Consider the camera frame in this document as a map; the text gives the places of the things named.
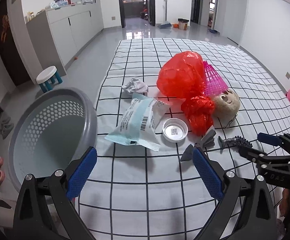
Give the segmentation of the black beaded hair clip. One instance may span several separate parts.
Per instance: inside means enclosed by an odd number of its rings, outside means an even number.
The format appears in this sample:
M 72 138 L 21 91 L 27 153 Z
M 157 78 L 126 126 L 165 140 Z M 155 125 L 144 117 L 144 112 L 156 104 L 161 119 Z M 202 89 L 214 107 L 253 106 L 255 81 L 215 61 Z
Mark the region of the black beaded hair clip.
M 252 148 L 253 145 L 246 139 L 240 136 L 235 136 L 233 138 L 229 139 L 222 139 L 220 136 L 218 137 L 219 145 L 221 147 L 221 150 L 224 150 L 226 147 L 248 147 Z

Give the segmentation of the beige plush sloth head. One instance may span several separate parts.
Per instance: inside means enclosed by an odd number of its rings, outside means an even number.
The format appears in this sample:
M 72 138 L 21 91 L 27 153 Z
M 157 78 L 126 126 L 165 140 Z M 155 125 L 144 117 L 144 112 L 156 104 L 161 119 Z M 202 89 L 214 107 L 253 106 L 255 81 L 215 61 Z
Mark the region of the beige plush sloth head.
M 234 119 L 241 105 L 239 96 L 232 89 L 213 96 L 212 101 L 215 106 L 213 116 L 225 121 Z

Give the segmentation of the grey torn wrapper piece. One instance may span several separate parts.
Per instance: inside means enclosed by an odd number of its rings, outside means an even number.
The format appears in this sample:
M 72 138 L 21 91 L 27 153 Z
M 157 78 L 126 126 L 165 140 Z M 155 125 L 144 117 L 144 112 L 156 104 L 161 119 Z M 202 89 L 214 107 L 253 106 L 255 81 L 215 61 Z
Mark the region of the grey torn wrapper piece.
M 180 161 L 190 161 L 193 157 L 193 151 L 195 148 L 198 148 L 201 152 L 205 150 L 208 147 L 213 147 L 215 145 L 214 137 L 216 136 L 216 131 L 213 126 L 211 126 L 206 134 L 198 139 L 198 141 L 192 145 L 190 144 L 184 151 L 184 153 L 181 156 Z

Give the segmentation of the white round plastic lid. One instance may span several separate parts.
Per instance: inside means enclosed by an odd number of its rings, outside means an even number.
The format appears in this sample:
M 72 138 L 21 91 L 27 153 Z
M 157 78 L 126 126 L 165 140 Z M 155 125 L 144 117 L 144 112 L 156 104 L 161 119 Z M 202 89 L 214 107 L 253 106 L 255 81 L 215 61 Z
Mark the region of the white round plastic lid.
M 170 142 L 181 142 L 188 134 L 187 124 L 178 118 L 167 119 L 162 126 L 163 136 Z

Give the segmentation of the white blue snack packet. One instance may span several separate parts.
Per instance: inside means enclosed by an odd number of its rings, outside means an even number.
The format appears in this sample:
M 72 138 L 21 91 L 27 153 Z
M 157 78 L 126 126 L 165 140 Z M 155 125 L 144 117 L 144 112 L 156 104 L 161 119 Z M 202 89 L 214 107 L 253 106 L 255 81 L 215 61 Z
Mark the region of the white blue snack packet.
M 155 130 L 169 108 L 166 102 L 134 93 L 119 124 L 105 139 L 124 146 L 139 145 L 158 152 L 160 143 Z

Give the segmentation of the brown trash bin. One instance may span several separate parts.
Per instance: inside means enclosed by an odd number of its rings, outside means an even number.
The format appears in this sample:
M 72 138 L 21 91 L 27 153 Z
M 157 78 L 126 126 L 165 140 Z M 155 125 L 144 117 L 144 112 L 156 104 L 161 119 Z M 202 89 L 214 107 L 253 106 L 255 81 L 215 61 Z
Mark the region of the brown trash bin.
M 188 22 L 189 22 L 189 20 L 187 20 L 187 19 L 179 18 L 178 19 L 178 28 L 180 30 L 187 30 Z

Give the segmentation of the small red plastic bag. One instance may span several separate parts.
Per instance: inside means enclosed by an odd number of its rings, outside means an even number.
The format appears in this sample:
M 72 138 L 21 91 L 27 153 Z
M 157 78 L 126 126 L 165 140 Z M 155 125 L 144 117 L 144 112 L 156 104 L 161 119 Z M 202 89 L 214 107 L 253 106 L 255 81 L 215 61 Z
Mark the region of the small red plastic bag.
M 199 137 L 205 135 L 214 124 L 212 114 L 215 104 L 209 97 L 199 95 L 186 99 L 181 110 L 189 120 L 192 132 Z

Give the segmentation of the grey perforated laundry basket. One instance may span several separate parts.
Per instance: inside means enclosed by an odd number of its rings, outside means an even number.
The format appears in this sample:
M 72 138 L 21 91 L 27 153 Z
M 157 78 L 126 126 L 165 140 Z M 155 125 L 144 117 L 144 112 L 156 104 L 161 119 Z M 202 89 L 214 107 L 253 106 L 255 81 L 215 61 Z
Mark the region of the grey perforated laundry basket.
M 19 119 L 9 144 L 9 175 L 19 191 L 25 176 L 47 177 L 79 159 L 97 140 L 97 114 L 76 88 L 51 90 Z

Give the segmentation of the large red plastic bag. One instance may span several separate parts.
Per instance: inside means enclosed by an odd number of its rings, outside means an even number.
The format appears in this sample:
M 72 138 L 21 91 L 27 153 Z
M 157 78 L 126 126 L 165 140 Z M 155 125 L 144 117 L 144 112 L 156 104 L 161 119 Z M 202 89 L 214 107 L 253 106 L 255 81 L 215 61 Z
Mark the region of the large red plastic bag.
M 164 64 L 156 86 L 165 96 L 187 99 L 202 95 L 205 82 L 202 56 L 193 51 L 184 51 Z

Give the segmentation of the white black grid cloth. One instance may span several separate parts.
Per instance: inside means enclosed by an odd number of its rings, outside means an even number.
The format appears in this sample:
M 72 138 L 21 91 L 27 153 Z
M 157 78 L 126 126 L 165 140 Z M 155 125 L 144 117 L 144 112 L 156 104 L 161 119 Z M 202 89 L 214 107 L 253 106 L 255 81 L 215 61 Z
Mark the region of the white black grid cloth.
M 158 126 L 157 152 L 105 138 L 130 105 L 122 86 L 132 77 L 148 85 L 148 97 L 170 103 L 165 119 L 185 119 L 181 100 L 164 96 L 156 86 L 160 69 L 182 51 L 199 53 L 240 98 L 232 123 L 214 119 L 218 137 L 239 135 L 270 155 L 286 154 L 280 147 L 258 142 L 257 135 L 290 133 L 290 102 L 244 51 L 177 38 L 122 40 L 97 96 L 97 164 L 77 199 L 78 213 L 96 239 L 193 239 L 216 207 L 193 164 L 181 161 L 186 147 L 198 140 L 194 133 L 172 143 Z

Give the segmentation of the white stool teal legs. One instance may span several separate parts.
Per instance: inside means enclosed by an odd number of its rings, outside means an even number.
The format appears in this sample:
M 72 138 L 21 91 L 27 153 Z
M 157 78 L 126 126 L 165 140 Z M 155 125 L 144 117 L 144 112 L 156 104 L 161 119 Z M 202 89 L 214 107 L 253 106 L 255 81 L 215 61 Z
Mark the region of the white stool teal legs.
M 36 82 L 43 93 L 52 90 L 51 84 L 54 84 L 56 82 L 55 80 L 57 80 L 59 84 L 63 82 L 57 72 L 56 66 L 50 66 L 44 69 L 36 78 Z

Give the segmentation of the dark brown entrance door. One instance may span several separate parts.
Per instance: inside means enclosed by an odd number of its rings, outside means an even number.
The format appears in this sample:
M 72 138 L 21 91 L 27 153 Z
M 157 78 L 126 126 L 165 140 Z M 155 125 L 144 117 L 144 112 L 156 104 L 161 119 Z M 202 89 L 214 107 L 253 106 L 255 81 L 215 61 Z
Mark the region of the dark brown entrance door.
M 12 35 L 7 13 L 7 0 L 0 0 L 0 57 L 15 86 L 30 81 Z

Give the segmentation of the crumpled white paper ball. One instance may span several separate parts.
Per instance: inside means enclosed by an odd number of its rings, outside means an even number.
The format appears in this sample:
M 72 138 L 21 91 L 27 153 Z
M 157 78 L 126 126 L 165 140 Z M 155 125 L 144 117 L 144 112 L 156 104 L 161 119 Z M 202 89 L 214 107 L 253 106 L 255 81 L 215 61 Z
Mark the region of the crumpled white paper ball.
M 133 95 L 134 93 L 148 93 L 149 87 L 140 79 L 132 77 L 127 84 L 122 86 L 122 89 L 125 94 Z

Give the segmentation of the blue dustpan with broom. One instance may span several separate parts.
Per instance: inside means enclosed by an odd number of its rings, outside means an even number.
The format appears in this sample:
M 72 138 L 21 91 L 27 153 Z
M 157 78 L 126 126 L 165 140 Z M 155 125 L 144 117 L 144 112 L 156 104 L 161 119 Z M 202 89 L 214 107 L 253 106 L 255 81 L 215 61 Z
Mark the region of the blue dustpan with broom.
M 164 21 L 158 25 L 159 29 L 168 29 L 172 27 L 172 24 L 167 20 L 168 15 L 168 0 L 164 0 Z

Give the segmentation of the grey white sideboard cabinet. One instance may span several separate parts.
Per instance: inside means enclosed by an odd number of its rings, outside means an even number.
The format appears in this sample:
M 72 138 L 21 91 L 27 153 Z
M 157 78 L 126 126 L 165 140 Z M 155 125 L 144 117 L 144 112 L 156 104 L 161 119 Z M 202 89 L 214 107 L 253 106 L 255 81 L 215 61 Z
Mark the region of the grey white sideboard cabinet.
M 103 29 L 99 3 L 67 5 L 45 10 L 26 24 L 43 69 L 55 66 L 59 75 Z

